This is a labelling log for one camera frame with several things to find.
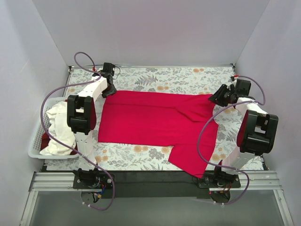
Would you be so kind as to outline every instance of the cable connector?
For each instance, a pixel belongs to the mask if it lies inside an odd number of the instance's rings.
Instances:
[[[230,78],[231,78],[231,80],[232,81],[234,81],[235,80],[235,78],[237,78],[239,75],[238,74],[236,74],[236,75],[234,75],[234,76],[231,76]]]

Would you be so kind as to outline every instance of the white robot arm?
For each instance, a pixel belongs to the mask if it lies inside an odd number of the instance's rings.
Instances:
[[[93,151],[92,133],[96,125],[95,101],[102,94],[103,97],[116,93],[113,85],[115,65],[104,63],[100,71],[102,77],[94,73],[91,80],[97,80],[88,84],[77,95],[68,96],[67,100],[67,124],[71,127],[76,138],[77,148],[91,162],[96,164]],[[92,170],[94,166],[82,157],[79,158],[79,168]]]
[[[227,86],[222,85],[209,100],[219,106],[227,106],[244,101],[254,101],[249,97],[250,81],[234,79]],[[249,160],[263,153],[269,153],[274,145],[278,117],[262,110],[255,101],[236,105],[235,108],[243,115],[241,127],[238,132],[237,146],[231,154],[220,161],[221,166],[231,166],[241,169]],[[238,172],[234,169],[215,167],[214,180],[219,185],[233,183]]]

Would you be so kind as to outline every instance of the wire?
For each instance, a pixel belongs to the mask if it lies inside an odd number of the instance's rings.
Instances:
[[[96,188],[96,187],[99,186],[99,183],[100,183],[100,178],[98,178],[98,184],[97,184],[96,186],[94,186],[94,187],[88,186],[88,187],[89,187],[89,188]]]
[[[116,80],[118,78],[120,72],[121,72],[121,70],[120,70],[120,68],[118,66],[115,66],[115,67],[117,67],[119,69],[119,73],[118,73],[117,77],[115,79],[113,79],[113,80]]]
[[[225,185],[224,189],[222,189],[221,191],[219,191],[220,193],[223,193],[227,188],[227,184]]]
[[[72,74],[72,71],[69,72],[68,77],[67,77],[66,82],[65,82],[65,85],[68,84],[68,81],[69,81],[69,78],[70,78],[71,74]]]
[[[79,85],[87,85],[87,84],[93,83],[93,82],[95,82],[95,81],[98,81],[98,80],[101,78],[101,74],[100,74],[99,72],[91,71],[91,70],[89,70],[89,69],[87,69],[87,68],[84,68],[83,66],[81,66],[81,65],[77,62],[76,56],[77,56],[78,54],[84,54],[84,55],[86,55],[86,56],[92,61],[92,63],[93,63],[93,68],[95,68],[95,64],[94,64],[94,61],[92,60],[92,58],[91,58],[87,53],[84,53],[84,52],[77,52],[77,53],[74,55],[74,61],[75,61],[75,63],[76,63],[80,68],[82,68],[82,69],[84,69],[84,70],[86,70],[86,71],[88,71],[88,72],[98,74],[99,77],[98,77],[97,79],[93,80],[93,81],[86,81],[86,82],[82,82],[82,83],[76,83],[76,84],[65,85],[65,86],[61,86],[61,87],[58,87],[58,88],[52,90],[50,93],[47,94],[47,96],[46,96],[45,99],[43,100],[43,103],[42,103],[42,106],[41,106],[41,111],[40,111],[40,120],[41,120],[41,124],[42,124],[42,127],[43,127],[45,133],[46,133],[51,139],[53,139],[54,141],[58,142],[59,144],[65,146],[65,147],[67,147],[67,148],[73,150],[75,153],[79,154],[79,155],[80,155],[82,158],[84,158],[87,162],[89,162],[90,164],[92,164],[92,165],[95,166],[96,168],[98,168],[98,169],[100,169],[101,171],[103,171],[103,172],[104,172],[106,175],[108,175],[108,177],[112,180],[112,191],[113,191],[113,194],[112,194],[111,201],[110,201],[110,203],[108,204],[107,207],[105,207],[105,208],[100,208],[100,207],[91,205],[90,203],[83,202],[84,204],[89,205],[89,206],[91,206],[92,208],[95,208],[95,209],[98,209],[98,210],[107,210],[107,209],[112,205],[112,203],[113,203],[113,201],[114,201],[114,197],[115,197],[115,183],[114,183],[114,180],[113,180],[112,176],[110,175],[110,173],[108,173],[105,169],[101,168],[100,166],[98,166],[98,165],[95,164],[94,162],[90,161],[87,157],[85,157],[81,152],[79,152],[79,151],[76,150],[75,148],[70,147],[70,146],[64,144],[63,142],[59,141],[59,140],[56,139],[54,136],[52,136],[52,135],[48,132],[48,130],[47,130],[46,126],[45,126],[45,123],[44,123],[44,119],[43,119],[44,105],[45,105],[47,99],[48,99],[54,92],[56,92],[56,91],[58,91],[58,90],[60,90],[60,89],[66,88],[66,87],[79,86]]]
[[[195,181],[193,180],[193,178],[194,178],[194,176],[191,177],[192,182],[198,187],[198,182],[195,182]]]
[[[103,188],[103,190],[100,192],[100,195],[103,194],[103,192],[105,191],[106,186]]]
[[[242,192],[235,200],[232,200],[232,201],[227,202],[227,203],[216,202],[216,203],[219,204],[219,205],[229,205],[229,204],[235,203],[237,200],[239,200],[239,199],[246,193],[246,191],[247,191],[247,189],[248,189],[248,187],[249,187],[249,185],[250,185],[250,178],[249,178],[249,175],[248,175],[246,172],[244,172],[243,170],[236,169],[235,167],[232,167],[232,166],[223,166],[223,165],[218,165],[218,164],[214,164],[214,163],[212,163],[212,162],[207,161],[207,160],[202,156],[202,153],[201,153],[200,148],[199,148],[200,142],[201,142],[201,137],[202,137],[202,135],[203,135],[203,133],[204,133],[206,127],[209,125],[209,123],[210,123],[217,115],[219,115],[220,113],[222,113],[224,110],[226,110],[226,109],[228,109],[228,108],[231,108],[231,107],[234,107],[234,106],[237,106],[237,105],[248,104],[248,103],[258,103],[258,104],[260,104],[260,105],[264,105],[264,104],[265,104],[265,101],[266,101],[264,91],[263,91],[262,87],[260,86],[260,84],[259,84],[258,82],[256,82],[254,79],[252,79],[252,78],[250,78],[250,77],[247,77],[247,76],[238,76],[238,75],[237,75],[237,76],[235,76],[235,77],[247,78],[247,79],[250,79],[251,81],[255,82],[256,85],[259,87],[259,89],[260,89],[261,92],[262,92],[263,103],[261,103],[261,102],[259,102],[259,101],[256,101],[256,100],[254,100],[254,101],[253,101],[253,100],[252,100],[252,101],[250,100],[250,101],[242,101],[242,102],[239,102],[239,103],[231,104],[231,105],[228,105],[228,106],[222,108],[222,109],[219,110],[217,113],[215,113],[215,114],[214,114],[214,115],[213,115],[213,116],[205,123],[205,125],[203,126],[203,128],[202,128],[202,130],[201,130],[201,132],[200,132],[200,134],[199,134],[199,136],[198,136],[198,142],[197,142],[198,155],[200,156],[200,158],[201,158],[204,162],[206,162],[207,164],[210,164],[210,165],[212,165],[212,166],[216,166],[216,167],[221,167],[221,168],[227,168],[227,169],[235,170],[236,172],[243,173],[243,174],[246,176],[246,178],[247,178],[247,184],[246,184],[245,189],[243,190],[243,192]],[[205,201],[205,200],[197,200],[197,201],[199,201],[199,202],[208,202],[208,201]]]
[[[230,189],[231,189],[231,183],[229,184],[229,188],[228,188],[228,190],[226,192],[230,191]]]

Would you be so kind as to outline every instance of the red cloth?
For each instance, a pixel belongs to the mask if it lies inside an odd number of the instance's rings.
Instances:
[[[198,155],[197,140],[213,114],[209,97],[117,91],[104,103],[98,142],[173,145],[169,161],[192,175],[202,174],[207,163]],[[214,151],[217,129],[212,121],[201,139],[200,149],[207,160]]]

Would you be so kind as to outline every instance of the white cloth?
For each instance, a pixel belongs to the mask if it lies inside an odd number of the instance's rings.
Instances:
[[[243,101],[254,101],[253,99],[246,98],[246,97],[240,97],[237,100],[237,103],[243,102]],[[259,106],[258,103],[249,103],[249,104],[242,104],[242,105],[236,105],[235,108],[243,115],[245,116],[245,113],[247,110],[252,110],[256,111],[259,114],[264,114],[266,115],[267,112],[262,110]]]
[[[67,102],[59,102],[46,112],[50,127],[49,133],[64,144],[75,147],[75,137],[67,125]],[[69,155],[71,149],[50,139],[49,144],[40,151],[42,155]]]

